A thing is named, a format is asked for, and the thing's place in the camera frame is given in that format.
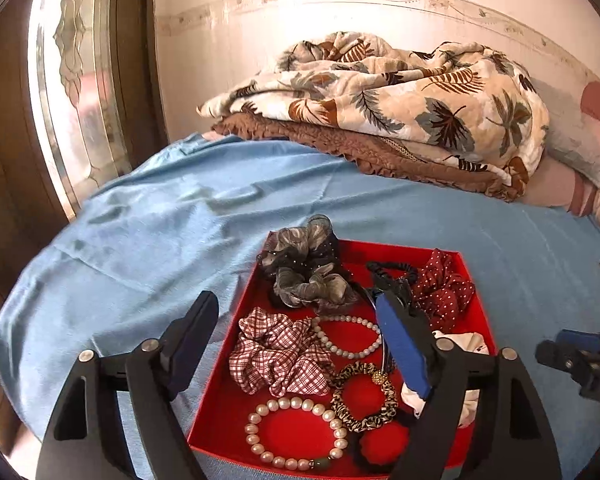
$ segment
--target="bolt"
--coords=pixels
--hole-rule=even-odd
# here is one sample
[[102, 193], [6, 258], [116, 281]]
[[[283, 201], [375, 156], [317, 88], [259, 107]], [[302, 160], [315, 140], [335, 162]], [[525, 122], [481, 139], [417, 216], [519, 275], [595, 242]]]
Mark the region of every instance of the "bolt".
[[87, 363], [93, 359], [93, 350], [83, 350], [78, 355], [78, 361], [81, 363]]
[[454, 342], [446, 337], [441, 337], [436, 341], [436, 346], [445, 352], [449, 352], [454, 347]]
[[518, 352], [516, 352], [513, 348], [503, 348], [502, 357], [504, 357], [507, 361], [515, 361], [518, 358]]
[[160, 342], [157, 339], [147, 339], [142, 341], [141, 348], [143, 352], [153, 352], [158, 346], [160, 346]]

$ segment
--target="blue bed sheet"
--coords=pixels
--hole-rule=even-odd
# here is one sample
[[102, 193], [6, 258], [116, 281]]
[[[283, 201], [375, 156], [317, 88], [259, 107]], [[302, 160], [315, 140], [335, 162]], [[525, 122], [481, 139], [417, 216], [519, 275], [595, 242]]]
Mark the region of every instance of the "blue bed sheet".
[[[500, 346], [513, 346], [542, 397], [564, 477], [600, 444], [600, 404], [534, 361], [562, 328], [600, 331], [600, 230], [562, 210], [361, 174], [286, 141], [200, 136], [172, 144], [96, 193], [24, 270], [0, 313], [0, 377], [42, 437], [78, 353], [127, 352], [160, 335], [204, 289], [221, 318], [191, 385], [173, 403], [188, 430], [230, 310], [266, 233], [328, 215], [340, 238], [461, 251]], [[151, 478], [128, 398], [125, 432]], [[212, 480], [273, 478], [201, 457]]]

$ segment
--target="bracelet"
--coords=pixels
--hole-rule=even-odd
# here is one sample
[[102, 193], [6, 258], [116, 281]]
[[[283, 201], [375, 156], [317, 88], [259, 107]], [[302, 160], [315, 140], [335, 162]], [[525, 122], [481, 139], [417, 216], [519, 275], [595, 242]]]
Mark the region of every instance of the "bracelet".
[[[360, 374], [370, 375], [374, 384], [380, 386], [386, 400], [378, 412], [368, 415], [362, 420], [357, 420], [351, 415], [349, 408], [342, 400], [342, 387], [354, 375]], [[334, 387], [333, 397], [331, 398], [331, 409], [349, 431], [359, 433], [360, 431], [374, 430], [390, 422], [395, 417], [396, 410], [398, 409], [395, 388], [391, 383], [389, 375], [383, 374], [371, 363], [356, 361], [345, 366], [339, 374], [331, 379], [331, 386]]]
[[[394, 418], [394, 422], [398, 422], [405, 428], [410, 428], [416, 421], [413, 413], [407, 413], [402, 409], [398, 409]], [[362, 438], [368, 434], [365, 433], [351, 433], [349, 435], [349, 442], [351, 444], [351, 454], [353, 456], [353, 462], [362, 470], [368, 471], [374, 475], [385, 475], [389, 474], [395, 466], [395, 462], [388, 464], [377, 464], [369, 462], [368, 458], [362, 453]]]
[[[269, 413], [276, 412], [277, 410], [299, 410], [302, 408], [304, 412], [312, 412], [315, 416], [320, 416], [322, 420], [329, 423], [329, 427], [333, 430], [333, 436], [335, 441], [333, 443], [333, 449], [330, 450], [329, 454], [325, 457], [315, 458], [313, 460], [307, 460], [301, 458], [296, 460], [295, 458], [284, 458], [282, 456], [275, 456], [272, 452], [266, 451], [264, 446], [260, 443], [260, 437], [257, 435], [259, 428], [258, 424], [262, 421], [263, 416], [269, 415]], [[336, 414], [333, 410], [327, 410], [322, 404], [314, 404], [311, 399], [302, 400], [300, 397], [293, 397], [291, 400], [286, 397], [275, 400], [270, 399], [266, 404], [259, 404], [256, 406], [254, 413], [250, 413], [248, 416], [249, 423], [244, 427], [244, 432], [247, 434], [247, 444], [251, 446], [251, 452], [259, 455], [260, 460], [265, 464], [271, 464], [273, 467], [278, 469], [286, 468], [289, 471], [307, 471], [308, 469], [327, 469], [331, 463], [331, 460], [341, 458], [343, 450], [349, 445], [347, 439], [347, 430], [342, 427], [342, 421], [336, 418]]]
[[[369, 345], [368, 348], [365, 348], [362, 352], [349, 352], [347, 350], [343, 350], [342, 348], [338, 348], [331, 341], [329, 341], [329, 338], [327, 337], [327, 335], [324, 333], [324, 331], [320, 327], [319, 323], [321, 320], [324, 320], [324, 321], [349, 321], [352, 323], [358, 323], [358, 324], [360, 324], [362, 326], [366, 326], [368, 329], [376, 332], [378, 334], [378, 339], [376, 339], [371, 345]], [[368, 355], [371, 355], [373, 352], [375, 352], [378, 348], [380, 348], [380, 345], [382, 344], [382, 336], [380, 335], [380, 328], [378, 327], [378, 325], [373, 324], [368, 319], [363, 319], [361, 317], [356, 317], [356, 316], [318, 316], [318, 317], [314, 317], [311, 320], [311, 326], [313, 327], [314, 332], [317, 334], [318, 339], [320, 340], [320, 343], [322, 344], [322, 346], [324, 346], [328, 351], [333, 352], [337, 356], [346, 357], [347, 359], [363, 359], [363, 358], [367, 357]]]

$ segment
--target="red tray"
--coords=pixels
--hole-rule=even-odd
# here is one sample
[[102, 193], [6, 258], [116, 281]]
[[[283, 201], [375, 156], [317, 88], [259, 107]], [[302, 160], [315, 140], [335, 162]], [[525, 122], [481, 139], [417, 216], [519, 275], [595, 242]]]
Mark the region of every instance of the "red tray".
[[[353, 273], [353, 279], [363, 286], [371, 285], [371, 276], [365, 267], [367, 262], [372, 260], [407, 262], [416, 267], [423, 267], [429, 260], [431, 251], [431, 249], [369, 242], [340, 241], [340, 256], [344, 266]], [[460, 253], [451, 251], [447, 251], [447, 253], [453, 257], [454, 270], [471, 279]], [[270, 282], [264, 279], [258, 267], [254, 267], [206, 386], [198, 414], [187, 437], [189, 446], [192, 449], [241, 466], [253, 467], [281, 475], [334, 480], [377, 479], [379, 475], [370, 474], [356, 466], [347, 451], [341, 459], [332, 461], [330, 468], [327, 470], [309, 470], [305, 473], [273, 468], [271, 465], [263, 464], [260, 457], [251, 453], [250, 446], [245, 441], [246, 435], [244, 433], [244, 427], [248, 423], [247, 416], [249, 413], [254, 412], [258, 404], [265, 404], [272, 396], [266, 388], [252, 396], [245, 394], [229, 375], [228, 357], [237, 341], [238, 320], [245, 317], [255, 306], [260, 306], [270, 312], [274, 311], [267, 299], [267, 291], [270, 287]], [[293, 319], [315, 315], [310, 308], [289, 310], [285, 311], [285, 314]], [[360, 316], [375, 321], [373, 309], [363, 301], [353, 307], [351, 314], [352, 316]], [[361, 351], [375, 340], [376, 334], [361, 325], [333, 323], [334, 330], [330, 330], [330, 324], [324, 323], [325, 332], [340, 348], [346, 348], [353, 352]], [[458, 320], [453, 332], [479, 332], [484, 337], [490, 353], [495, 354], [496, 352], [489, 323], [477, 293], [464, 315]], [[340, 370], [352, 362], [335, 355], [332, 356], [332, 359], [336, 370]], [[374, 352], [364, 361], [379, 365], [381, 351]], [[399, 398], [403, 380], [397, 370], [392, 374], [392, 382]], [[314, 402], [321, 402], [325, 406], [331, 400], [331, 396], [311, 396], [309, 398]], [[348, 381], [343, 391], [343, 398], [355, 418], [363, 418], [377, 411], [384, 402], [384, 396], [380, 389], [367, 376], [355, 376]], [[400, 406], [410, 411], [410, 408], [404, 405], [402, 401], [400, 401]], [[260, 428], [258, 435], [261, 442], [267, 450], [272, 451], [275, 455], [286, 458], [311, 459], [327, 456], [329, 450], [333, 447], [333, 431], [329, 429], [328, 424], [325, 424], [319, 417], [312, 415], [310, 412], [278, 410], [273, 416], [264, 417], [258, 426]], [[447, 467], [458, 466], [464, 462], [472, 433], [473, 425], [458, 430], [446, 464]], [[371, 459], [372, 462], [387, 463], [398, 458], [407, 442], [408, 430], [396, 422], [392, 422], [365, 435], [363, 447], [366, 457]]]

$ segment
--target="red and white plaid scrunchie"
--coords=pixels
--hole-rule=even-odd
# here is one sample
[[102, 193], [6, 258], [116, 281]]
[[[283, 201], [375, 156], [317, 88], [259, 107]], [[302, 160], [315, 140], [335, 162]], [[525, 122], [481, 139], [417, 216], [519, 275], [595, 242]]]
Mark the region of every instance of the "red and white plaid scrunchie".
[[238, 325], [229, 373], [245, 393], [253, 395], [266, 384], [273, 397], [329, 393], [333, 363], [310, 330], [311, 318], [292, 321], [257, 306]]

